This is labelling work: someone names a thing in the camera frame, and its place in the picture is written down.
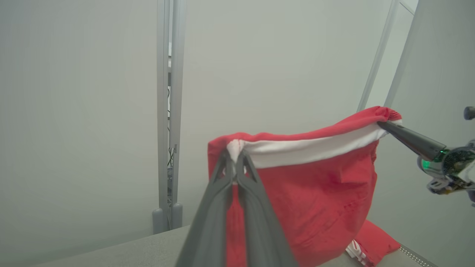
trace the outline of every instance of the red garment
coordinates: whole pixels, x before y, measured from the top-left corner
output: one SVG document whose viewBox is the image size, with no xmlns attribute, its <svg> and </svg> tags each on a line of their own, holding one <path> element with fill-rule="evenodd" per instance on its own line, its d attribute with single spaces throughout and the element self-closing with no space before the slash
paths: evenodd
<svg viewBox="0 0 475 267">
<path fill-rule="evenodd" d="M 390 235 L 368 220 L 363 223 L 354 241 L 366 256 L 365 267 L 376 266 L 384 256 L 401 247 Z"/>
<path fill-rule="evenodd" d="M 236 133 L 208 144 L 211 175 L 223 149 L 233 160 L 245 149 L 264 184 L 302 267 L 338 257 L 355 238 L 371 205 L 376 183 L 373 163 L 379 138 L 376 122 L 400 123 L 401 116 L 373 107 L 309 133 Z M 246 265 L 244 217 L 237 187 L 227 217 L 227 266 Z"/>
</svg>

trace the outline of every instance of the gray cylindrical post cap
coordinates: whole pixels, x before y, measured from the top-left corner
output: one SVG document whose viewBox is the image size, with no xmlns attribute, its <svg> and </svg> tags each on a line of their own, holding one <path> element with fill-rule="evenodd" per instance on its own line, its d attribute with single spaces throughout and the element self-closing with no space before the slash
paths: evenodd
<svg viewBox="0 0 475 267">
<path fill-rule="evenodd" d="M 466 120 L 472 120 L 475 118 L 475 106 L 468 106 L 465 108 L 464 118 Z"/>
</svg>

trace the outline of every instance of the perforated metal strip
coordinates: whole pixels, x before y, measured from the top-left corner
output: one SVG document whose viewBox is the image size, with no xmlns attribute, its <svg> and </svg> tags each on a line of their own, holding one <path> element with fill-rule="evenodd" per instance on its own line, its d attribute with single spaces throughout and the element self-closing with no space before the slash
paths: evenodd
<svg viewBox="0 0 475 267">
<path fill-rule="evenodd" d="M 416 252 L 410 250 L 409 248 L 401 245 L 399 248 L 400 251 L 402 251 L 406 256 L 409 258 L 413 259 L 415 262 L 417 262 L 419 265 L 422 267 L 437 267 L 437 265 L 433 264 L 432 262 L 428 261 L 421 255 L 417 254 Z"/>
</svg>

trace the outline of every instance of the red fabric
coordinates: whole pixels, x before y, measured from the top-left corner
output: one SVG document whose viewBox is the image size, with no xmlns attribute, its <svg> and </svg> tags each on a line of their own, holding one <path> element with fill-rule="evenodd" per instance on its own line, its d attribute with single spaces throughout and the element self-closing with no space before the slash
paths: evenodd
<svg viewBox="0 0 475 267">
<path fill-rule="evenodd" d="M 365 267 L 376 266 L 384 256 L 401 247 L 390 235 L 368 220 L 363 223 L 355 241 L 368 259 Z"/>
<path fill-rule="evenodd" d="M 329 137 L 363 128 L 377 121 L 401 116 L 385 107 L 373 107 L 317 131 L 274 135 L 236 133 L 208 144 L 211 175 L 219 155 L 234 140 L 284 141 Z M 302 267 L 315 267 L 338 257 L 363 225 L 376 183 L 373 163 L 375 141 L 365 147 L 330 159 L 299 165 L 258 169 L 285 237 Z M 227 217 L 227 266 L 246 266 L 244 217 L 238 203 L 237 187 Z"/>
</svg>

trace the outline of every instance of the gray table surface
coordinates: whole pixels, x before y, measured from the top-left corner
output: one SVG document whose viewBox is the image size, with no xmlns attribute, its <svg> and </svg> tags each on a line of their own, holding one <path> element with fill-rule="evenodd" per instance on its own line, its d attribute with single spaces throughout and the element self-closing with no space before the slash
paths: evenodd
<svg viewBox="0 0 475 267">
<path fill-rule="evenodd" d="M 113 247 L 36 265 L 36 267 L 173 267 L 190 227 L 185 226 L 158 235 L 141 238 Z M 362 267 L 361 263 L 343 253 L 322 267 Z M 378 267 L 421 267 L 397 250 Z"/>
</svg>

